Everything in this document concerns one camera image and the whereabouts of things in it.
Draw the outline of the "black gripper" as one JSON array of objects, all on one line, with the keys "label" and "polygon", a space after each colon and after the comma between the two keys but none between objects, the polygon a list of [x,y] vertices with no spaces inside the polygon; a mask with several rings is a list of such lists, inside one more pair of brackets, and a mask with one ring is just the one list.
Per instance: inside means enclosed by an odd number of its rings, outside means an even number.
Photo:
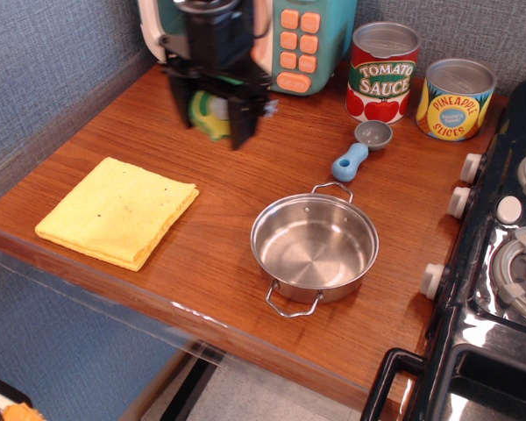
[{"label": "black gripper", "polygon": [[180,31],[165,30],[159,45],[165,53],[170,90],[182,123],[191,128],[189,105],[198,90],[228,103],[231,144],[238,150],[270,117],[277,103],[268,97],[271,76],[252,57],[253,8],[178,8]]}]

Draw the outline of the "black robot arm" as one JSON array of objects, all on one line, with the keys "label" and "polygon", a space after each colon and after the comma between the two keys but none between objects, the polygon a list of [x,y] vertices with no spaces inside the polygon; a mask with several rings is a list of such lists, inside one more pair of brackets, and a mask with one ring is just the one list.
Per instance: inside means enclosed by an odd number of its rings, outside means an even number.
[{"label": "black robot arm", "polygon": [[165,72],[182,122],[191,127],[195,94],[224,102],[231,144],[239,149],[255,135],[260,117],[274,113],[271,75],[252,57],[252,1],[173,1],[172,24],[159,37]]}]

